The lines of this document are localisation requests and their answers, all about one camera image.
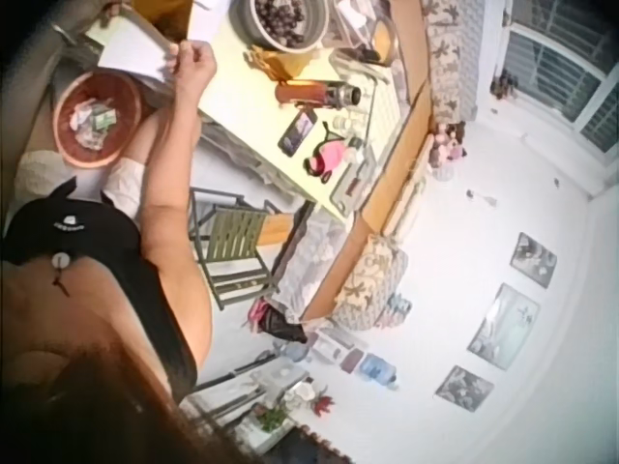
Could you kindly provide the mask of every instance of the chair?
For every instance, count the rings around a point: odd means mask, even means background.
[[[196,195],[200,193],[226,197],[232,199],[233,203],[214,204],[206,211],[199,212]],[[209,282],[220,310],[224,310],[227,305],[273,293],[277,286],[256,246],[264,219],[269,214],[267,207],[272,209],[275,207],[265,202],[264,209],[256,209],[245,201],[243,195],[206,188],[191,188],[190,198],[190,240],[193,241],[197,262]],[[201,229],[204,229],[209,221],[212,223],[210,233],[202,233]],[[210,264],[251,259],[258,262],[258,268],[217,275],[209,270]],[[227,294],[250,289],[256,290],[226,297]]]

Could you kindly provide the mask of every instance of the black tank top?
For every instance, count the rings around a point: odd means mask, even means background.
[[[76,178],[49,197],[31,201],[16,214],[2,246],[2,259],[17,266],[66,253],[71,262],[90,257],[118,281],[159,356],[172,396],[180,402],[195,385],[197,370],[189,345],[163,293],[157,268],[140,255],[140,234],[133,221],[103,203],[73,200]]]

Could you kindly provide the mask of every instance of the white paper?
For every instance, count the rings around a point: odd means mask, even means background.
[[[115,21],[117,24],[103,49],[99,66],[165,83],[163,71],[169,41],[133,10],[123,11]]]
[[[232,0],[217,0],[216,5],[213,6],[212,9],[204,8],[202,5],[196,5],[198,2],[199,0],[193,2],[187,38],[190,41],[203,41],[209,43],[215,38],[220,28],[221,21],[228,13]]]

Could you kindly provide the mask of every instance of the framed picture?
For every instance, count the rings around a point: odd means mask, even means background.
[[[504,283],[468,350],[506,370],[529,336],[539,310],[537,303]]]
[[[459,365],[454,366],[436,394],[471,413],[477,411],[494,385]]]
[[[531,237],[520,232],[512,256],[512,266],[544,288],[548,288],[554,268],[557,266],[557,257]]]

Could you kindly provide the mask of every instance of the logo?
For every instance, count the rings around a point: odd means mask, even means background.
[[[63,232],[76,232],[84,229],[82,224],[77,223],[75,216],[65,216],[62,222],[54,222],[54,227],[62,230]]]

